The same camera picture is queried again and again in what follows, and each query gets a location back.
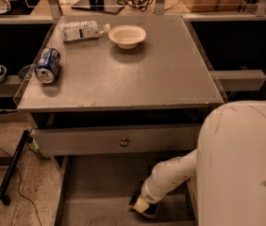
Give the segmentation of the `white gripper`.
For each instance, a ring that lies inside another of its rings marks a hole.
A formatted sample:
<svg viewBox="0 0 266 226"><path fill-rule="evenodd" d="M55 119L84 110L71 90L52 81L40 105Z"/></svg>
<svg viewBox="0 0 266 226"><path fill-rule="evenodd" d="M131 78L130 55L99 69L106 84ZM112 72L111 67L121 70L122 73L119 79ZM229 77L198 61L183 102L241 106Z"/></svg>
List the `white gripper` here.
<svg viewBox="0 0 266 226"><path fill-rule="evenodd" d="M150 176L144 181L141 187L141 195L134 203L133 209L138 213L143 213L149 208L149 203L160 202L166 194L166 188L155 181L153 176Z"/></svg>

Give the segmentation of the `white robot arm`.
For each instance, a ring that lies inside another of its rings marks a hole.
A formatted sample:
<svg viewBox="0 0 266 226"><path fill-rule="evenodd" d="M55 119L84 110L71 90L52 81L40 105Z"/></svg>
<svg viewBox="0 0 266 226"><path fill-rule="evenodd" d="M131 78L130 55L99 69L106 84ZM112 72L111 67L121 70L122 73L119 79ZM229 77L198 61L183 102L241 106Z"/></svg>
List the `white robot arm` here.
<svg viewBox="0 0 266 226"><path fill-rule="evenodd" d="M213 110L197 148L156 164L134 209L145 212L192 176L199 226L266 226L266 101Z"/></svg>

